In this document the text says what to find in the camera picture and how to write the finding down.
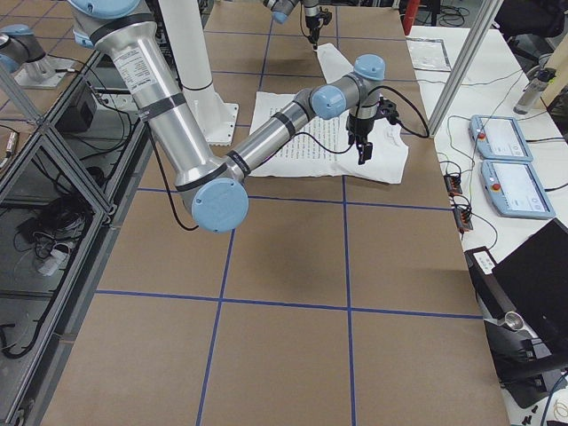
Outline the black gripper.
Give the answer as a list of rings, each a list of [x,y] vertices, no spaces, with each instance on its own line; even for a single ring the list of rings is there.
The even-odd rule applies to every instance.
[[[320,12],[306,11],[305,23],[309,29],[309,43],[314,50],[317,50],[320,36]]]
[[[346,130],[348,132],[348,145],[357,145],[358,165],[363,165],[372,159],[373,144],[368,141],[368,135],[374,128],[375,118],[359,118],[348,114]]]

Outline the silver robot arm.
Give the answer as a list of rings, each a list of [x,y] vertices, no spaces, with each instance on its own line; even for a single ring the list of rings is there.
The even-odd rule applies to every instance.
[[[137,107],[177,172],[175,187],[194,222],[213,233],[239,226],[249,209],[242,185],[312,119],[349,112],[350,138],[363,143],[378,101],[385,62],[374,54],[318,88],[303,89],[279,112],[223,157],[215,156],[155,40],[157,25],[143,1],[73,1],[81,38],[114,62]]]
[[[302,5],[300,13],[300,28],[303,36],[316,51],[319,48],[320,30],[329,24],[332,14],[328,9],[323,9],[320,2],[313,0],[264,0],[262,1],[272,14],[272,19],[283,24],[287,21],[292,11],[298,4]]]

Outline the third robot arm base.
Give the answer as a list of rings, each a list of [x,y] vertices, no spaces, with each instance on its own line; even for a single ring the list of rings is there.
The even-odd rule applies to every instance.
[[[54,89],[74,63],[50,57],[27,25],[1,28],[1,64],[22,88]]]

